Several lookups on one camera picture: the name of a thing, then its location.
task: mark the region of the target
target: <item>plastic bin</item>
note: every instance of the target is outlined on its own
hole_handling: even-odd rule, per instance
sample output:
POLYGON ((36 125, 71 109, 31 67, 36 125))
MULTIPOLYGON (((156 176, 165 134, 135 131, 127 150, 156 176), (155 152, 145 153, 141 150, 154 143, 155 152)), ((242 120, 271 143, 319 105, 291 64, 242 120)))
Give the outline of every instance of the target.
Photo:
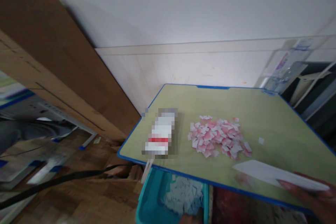
MULTIPOLYGON (((162 202, 172 181, 172 173, 152 168, 143 185, 139 196, 139 204, 136 209, 137 224, 174 224, 180 217, 169 210, 162 202)), ((209 185, 202 183, 203 191, 203 223, 208 224, 209 215, 209 185)))

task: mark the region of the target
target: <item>cardboard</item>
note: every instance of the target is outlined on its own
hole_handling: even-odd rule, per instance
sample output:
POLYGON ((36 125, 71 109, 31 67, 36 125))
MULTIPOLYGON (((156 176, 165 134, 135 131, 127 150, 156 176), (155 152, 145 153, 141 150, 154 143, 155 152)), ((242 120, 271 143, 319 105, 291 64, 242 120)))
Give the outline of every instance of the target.
POLYGON ((140 115, 59 0, 0 0, 0 70, 110 139, 140 115))

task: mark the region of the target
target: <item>table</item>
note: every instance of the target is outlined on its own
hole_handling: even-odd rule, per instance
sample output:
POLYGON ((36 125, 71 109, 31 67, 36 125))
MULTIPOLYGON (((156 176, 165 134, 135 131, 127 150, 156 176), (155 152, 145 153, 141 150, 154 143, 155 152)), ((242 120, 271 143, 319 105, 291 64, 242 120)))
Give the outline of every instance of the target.
POLYGON ((233 161, 221 152, 216 158, 206 159, 191 147, 191 141, 187 139, 190 122, 200 121, 200 115, 223 120, 237 117, 240 130, 253 149, 252 159, 336 184, 335 153, 281 96, 268 96, 260 89, 253 88, 165 84, 146 116, 142 117, 120 148, 119 157, 146 163, 148 157, 141 154, 141 149, 148 139, 159 108, 178 109, 175 133, 178 151, 167 159, 155 159, 154 167, 310 213, 298 199, 282 188, 254 178, 253 187, 240 185, 234 178, 237 171, 232 166, 250 160, 242 153, 239 154, 239 161, 233 161), (258 142, 259 137, 265 139, 263 145, 258 142))

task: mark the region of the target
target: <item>black strap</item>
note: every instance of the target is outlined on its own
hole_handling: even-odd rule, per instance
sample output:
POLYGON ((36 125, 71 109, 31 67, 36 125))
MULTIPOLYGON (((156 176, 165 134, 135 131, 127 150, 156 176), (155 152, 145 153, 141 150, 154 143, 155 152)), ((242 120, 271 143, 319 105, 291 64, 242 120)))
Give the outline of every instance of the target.
POLYGON ((51 186, 56 186, 58 184, 61 184, 61 183, 64 183, 64 182, 67 182, 67 181, 70 181, 70 180, 74 180, 74 179, 83 179, 83 178, 86 178, 86 177, 92 177, 92 176, 97 176, 97 175, 100 175, 104 172, 107 172, 109 170, 112 170, 113 168, 116 168, 118 166, 133 166, 133 165, 136 165, 134 163, 132 164, 116 164, 116 165, 113 165, 113 166, 109 166, 107 168, 105 168, 104 170, 88 170, 88 171, 77 171, 77 172, 74 172, 74 173, 71 173, 71 174, 68 174, 68 175, 64 175, 62 177, 58 177, 58 178, 55 178, 53 180, 49 180, 47 182, 44 182, 42 184, 39 184, 39 185, 36 185, 32 188, 29 188, 28 190, 26 191, 23 191, 22 193, 18 194, 18 195, 15 195, 13 196, 12 198, 9 198, 3 202, 0 202, 0 210, 4 209, 4 208, 7 208, 21 200, 24 200, 44 189, 47 189, 51 186))

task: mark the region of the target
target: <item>blurred bottle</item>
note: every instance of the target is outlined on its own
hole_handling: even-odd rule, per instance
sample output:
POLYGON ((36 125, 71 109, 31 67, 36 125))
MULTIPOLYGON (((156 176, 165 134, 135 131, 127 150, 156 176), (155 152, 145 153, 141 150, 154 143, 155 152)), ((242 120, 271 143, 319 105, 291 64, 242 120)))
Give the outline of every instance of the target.
POLYGON ((284 52, 282 60, 264 86, 263 92, 265 94, 274 96, 282 91, 297 68, 293 69, 294 66, 298 65, 293 65, 293 63, 305 61, 308 58, 312 52, 309 49, 312 43, 313 39, 300 40, 295 48, 284 52))

